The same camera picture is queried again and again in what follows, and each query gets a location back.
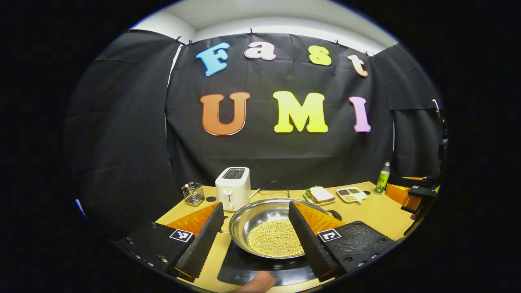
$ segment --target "table surface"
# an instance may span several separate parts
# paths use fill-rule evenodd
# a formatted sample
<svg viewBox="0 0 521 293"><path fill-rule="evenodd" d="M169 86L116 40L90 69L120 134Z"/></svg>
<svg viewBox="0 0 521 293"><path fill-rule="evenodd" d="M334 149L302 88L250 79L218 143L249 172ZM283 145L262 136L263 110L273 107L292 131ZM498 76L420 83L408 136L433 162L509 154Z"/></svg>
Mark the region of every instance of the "table surface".
<svg viewBox="0 0 521 293"><path fill-rule="evenodd" d="M370 191L371 194L363 201L363 203L346 203L336 193L336 190L343 187L358 187L362 190ZM398 240L403 237L403 233L412 225L411 214L400 209L401 205L389 197L382 194L374 193L375 185L371 182L363 182L359 184L351 184L338 187L326 188L329 192L335 195L336 200L333 203L322 205L321 208L324 210L335 210L342 216L342 221L346 224L354 221L362 221L386 235L392 240ZM205 197L217 197L217 191L215 187L203 186ZM304 199L304 190L290 190L290 197L296 199ZM250 202L254 202L261 199L268 198L282 198L288 197L286 190L264 190L254 195ZM215 202L202 202L199 206L194 207L185 204L183 201L174 206L170 211L164 214L156 222L159 224L167 225L183 216L186 216L198 209L202 209ZM225 216L232 216L234 212L224 211ZM222 226L224 231L228 230L229 219L225 219ZM195 279L194 283L187 282L183 279L178 278L183 282L190 284L192 287L199 287L214 292L229 292L240 287L240 285L229 284L221 282L217 279L217 275L221 268L222 262L224 261L228 246L230 245L231 237L228 234L217 233L214 243L208 257L201 271L199 278ZM312 279L306 282L287 285L287 286L275 286L271 288L268 293L290 293L298 292L313 287L319 286L320 284L329 282L333 279L329 279L325 282L319 282L318 279Z"/></svg>

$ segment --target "plastic bottle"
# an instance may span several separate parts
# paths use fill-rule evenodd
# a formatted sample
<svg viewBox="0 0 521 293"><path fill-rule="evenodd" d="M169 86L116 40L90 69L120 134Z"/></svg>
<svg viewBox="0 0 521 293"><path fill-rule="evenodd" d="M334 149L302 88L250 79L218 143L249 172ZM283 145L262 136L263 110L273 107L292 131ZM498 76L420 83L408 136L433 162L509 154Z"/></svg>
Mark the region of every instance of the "plastic bottle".
<svg viewBox="0 0 521 293"><path fill-rule="evenodd" d="M387 186L387 179L389 179L389 175L391 174L391 169L389 168L390 165L391 163L386 162L386 165L383 167L382 171L380 171L380 176L378 176L378 181L376 182L376 194L382 194Z"/></svg>

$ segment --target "bread slice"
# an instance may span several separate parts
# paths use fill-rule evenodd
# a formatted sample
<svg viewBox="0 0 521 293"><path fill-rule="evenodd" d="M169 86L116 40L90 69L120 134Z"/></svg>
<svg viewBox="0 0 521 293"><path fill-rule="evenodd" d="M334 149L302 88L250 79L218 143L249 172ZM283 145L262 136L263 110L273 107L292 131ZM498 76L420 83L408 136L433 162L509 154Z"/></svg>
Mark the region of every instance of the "bread slice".
<svg viewBox="0 0 521 293"><path fill-rule="evenodd" d="M315 203L324 203L334 200L334 195L322 186L311 187L309 192L311 193L311 197Z"/></svg>

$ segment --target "divided plate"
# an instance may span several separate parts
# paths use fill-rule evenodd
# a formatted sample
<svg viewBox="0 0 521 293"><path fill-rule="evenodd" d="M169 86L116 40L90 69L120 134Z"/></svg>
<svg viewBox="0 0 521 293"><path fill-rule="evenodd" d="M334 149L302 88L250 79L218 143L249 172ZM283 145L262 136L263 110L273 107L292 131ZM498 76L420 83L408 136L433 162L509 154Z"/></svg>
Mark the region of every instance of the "divided plate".
<svg viewBox="0 0 521 293"><path fill-rule="evenodd" d="M349 190L357 190L358 192L357 193L352 193L350 192ZM348 193L346 195L341 195L340 194L340 190L345 190L347 191ZM344 188L340 188L340 189L337 189L337 194L338 196L340 196L340 198L347 202L347 203L352 203L352 202L357 202L356 200L349 200L348 197L356 197L358 198L359 200L365 200L367 198L367 194L365 194L364 191L362 191L362 189L358 188L358 187L344 187Z"/></svg>

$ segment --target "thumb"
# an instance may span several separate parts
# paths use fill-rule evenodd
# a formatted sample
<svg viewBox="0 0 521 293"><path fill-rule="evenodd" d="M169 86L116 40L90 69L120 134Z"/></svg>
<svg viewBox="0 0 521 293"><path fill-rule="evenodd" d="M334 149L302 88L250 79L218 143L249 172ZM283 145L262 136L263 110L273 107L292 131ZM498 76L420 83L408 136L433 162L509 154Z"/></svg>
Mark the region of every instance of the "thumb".
<svg viewBox="0 0 521 293"><path fill-rule="evenodd" d="M274 285L273 276L268 272L260 271L251 281L230 293L265 293Z"/></svg>

